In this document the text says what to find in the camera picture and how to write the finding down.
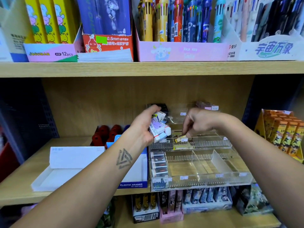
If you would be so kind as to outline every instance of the pink display box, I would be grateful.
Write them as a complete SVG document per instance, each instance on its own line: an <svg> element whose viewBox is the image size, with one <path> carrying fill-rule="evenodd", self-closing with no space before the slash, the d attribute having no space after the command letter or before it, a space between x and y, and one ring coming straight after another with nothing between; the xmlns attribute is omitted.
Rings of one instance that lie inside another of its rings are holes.
<svg viewBox="0 0 304 228"><path fill-rule="evenodd" d="M143 42L136 30L138 61L199 62L227 61L228 43Z"/></svg>
<svg viewBox="0 0 304 228"><path fill-rule="evenodd" d="M163 214L163 211L161 209L161 215L159 217L161 223L164 224L164 223L178 222L184 220L183 206L181 206L180 208L181 210L179 212L168 213L168 214Z"/></svg>

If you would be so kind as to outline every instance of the shelf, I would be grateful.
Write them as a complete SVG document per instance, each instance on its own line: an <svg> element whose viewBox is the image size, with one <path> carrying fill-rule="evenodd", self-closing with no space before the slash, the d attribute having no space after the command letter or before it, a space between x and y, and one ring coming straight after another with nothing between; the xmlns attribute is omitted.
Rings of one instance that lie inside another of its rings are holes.
<svg viewBox="0 0 304 228"><path fill-rule="evenodd" d="M304 61L0 63L0 77L287 74L303 70Z"/></svg>
<svg viewBox="0 0 304 228"><path fill-rule="evenodd" d="M115 205L115 226L117 228L273 228L279 227L281 224L273 214L242 216L235 208L232 208L231 210L186 214L184 216L184 221L168 224L161 224L159 220L133 224L132 208L130 203L128 203L128 201L126 200L126 197L117 197Z"/></svg>
<svg viewBox="0 0 304 228"><path fill-rule="evenodd" d="M0 183L0 207L16 204L38 203L51 192L33 192L32 182L49 165L52 146L88 146L91 137L51 139L23 165ZM150 192L148 188L118 189L115 195L141 194Z"/></svg>

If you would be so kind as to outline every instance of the hand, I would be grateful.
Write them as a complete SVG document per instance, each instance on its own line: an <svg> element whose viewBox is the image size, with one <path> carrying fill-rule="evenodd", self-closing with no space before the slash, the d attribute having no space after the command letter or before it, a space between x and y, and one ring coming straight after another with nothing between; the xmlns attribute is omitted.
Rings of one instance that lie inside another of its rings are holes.
<svg viewBox="0 0 304 228"><path fill-rule="evenodd" d="M153 135L148 131L151 123L152 114L156 111L160 111L161 107L157 105L150 106L138 115L132 122L130 128L137 134L138 137L143 139L145 146L152 144L154 138Z"/></svg>
<svg viewBox="0 0 304 228"><path fill-rule="evenodd" d="M217 129L222 115L223 113L220 112L192 108L184 120L182 134L186 134L189 138L200 132Z"/></svg>

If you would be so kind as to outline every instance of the tattoo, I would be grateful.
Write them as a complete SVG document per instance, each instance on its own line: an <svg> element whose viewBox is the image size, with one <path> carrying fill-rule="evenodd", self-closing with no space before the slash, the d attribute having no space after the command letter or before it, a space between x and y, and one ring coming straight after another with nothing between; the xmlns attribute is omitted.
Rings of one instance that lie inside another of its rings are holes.
<svg viewBox="0 0 304 228"><path fill-rule="evenodd" d="M132 156L126 151L126 149L124 149L123 151L121 151L120 149L116 165L119 166L119 169L122 169L126 166L131 165L132 160Z"/></svg>

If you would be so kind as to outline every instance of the pink pen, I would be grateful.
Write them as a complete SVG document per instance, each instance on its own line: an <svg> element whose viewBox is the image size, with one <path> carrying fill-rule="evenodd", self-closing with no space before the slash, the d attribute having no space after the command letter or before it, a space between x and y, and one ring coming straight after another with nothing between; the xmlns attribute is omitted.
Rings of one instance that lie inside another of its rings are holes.
<svg viewBox="0 0 304 228"><path fill-rule="evenodd" d="M249 1L244 0L242 10L242 29L241 29L241 41L246 42L247 38L247 27L248 27L248 16L249 16Z"/></svg>

